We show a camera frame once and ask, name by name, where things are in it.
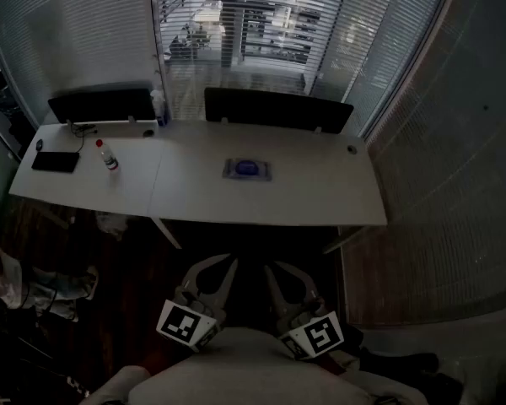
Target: desk surface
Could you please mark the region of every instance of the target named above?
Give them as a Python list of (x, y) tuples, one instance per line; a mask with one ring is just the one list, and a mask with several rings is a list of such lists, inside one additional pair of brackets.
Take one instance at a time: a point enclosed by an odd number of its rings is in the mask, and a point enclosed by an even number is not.
[[(143, 138), (147, 128), (156, 134)], [(385, 224), (385, 212), (363, 141), (293, 129), (204, 121), (106, 123), (84, 142), (72, 174), (32, 170), (35, 143), (75, 151), (81, 139), (60, 125), (40, 127), (10, 193), (77, 208), (202, 222), (273, 225)], [(115, 152), (110, 173), (95, 139)], [(357, 149), (350, 154), (347, 146)], [(273, 179), (222, 177), (228, 158), (265, 160)]]

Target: cable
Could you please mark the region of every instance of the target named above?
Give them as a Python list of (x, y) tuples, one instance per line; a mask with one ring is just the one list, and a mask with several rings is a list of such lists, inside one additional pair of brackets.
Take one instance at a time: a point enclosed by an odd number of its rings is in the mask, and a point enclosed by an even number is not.
[[(28, 296), (30, 295), (30, 281), (27, 281), (26, 283), (28, 285), (28, 288), (26, 289), (26, 296), (24, 297), (24, 300), (21, 303), (21, 305), (15, 309), (23, 309), (24, 305), (26, 304), (26, 300), (28, 300)], [(21, 294), (21, 296), (23, 295), (23, 284), (21, 284), (20, 294)]]
[(82, 138), (83, 141), (81, 142), (81, 146), (78, 148), (78, 150), (75, 153), (79, 153), (83, 147), (84, 147), (84, 137), (86, 135), (89, 135), (90, 133), (97, 133), (98, 130), (95, 128), (95, 125), (76, 125), (75, 123), (72, 123), (69, 127), (71, 130), (71, 133), (75, 135), (77, 138)]

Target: venetian blinds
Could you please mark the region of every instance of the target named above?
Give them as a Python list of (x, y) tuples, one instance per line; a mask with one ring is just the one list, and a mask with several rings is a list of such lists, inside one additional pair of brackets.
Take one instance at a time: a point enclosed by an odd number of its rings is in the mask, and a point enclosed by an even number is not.
[(35, 126), (60, 92), (161, 83), (150, 0), (0, 0), (0, 63)]
[(351, 103), (351, 132), (359, 133), (393, 90), (438, 4), (153, 0), (172, 116), (204, 118), (206, 87), (259, 89)]

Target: black phone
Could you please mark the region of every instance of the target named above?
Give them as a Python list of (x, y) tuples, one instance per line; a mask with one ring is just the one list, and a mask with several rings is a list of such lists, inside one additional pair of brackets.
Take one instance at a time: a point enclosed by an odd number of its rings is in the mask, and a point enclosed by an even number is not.
[(32, 164), (32, 170), (72, 173), (78, 158), (78, 153), (38, 152)]

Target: wall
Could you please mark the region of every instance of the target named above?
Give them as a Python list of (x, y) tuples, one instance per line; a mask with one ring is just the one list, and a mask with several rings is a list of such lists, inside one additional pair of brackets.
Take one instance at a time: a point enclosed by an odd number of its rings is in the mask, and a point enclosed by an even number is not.
[(465, 386), (460, 405), (493, 403), (498, 383), (506, 380), (506, 309), (465, 320), (363, 333), (363, 345), (377, 353), (436, 353), (440, 371)]
[(506, 0), (453, 0), (368, 147), (389, 224), (342, 249), (349, 321), (506, 307)]
[(0, 0), (0, 60), (27, 117), (99, 84), (161, 84), (150, 0)]

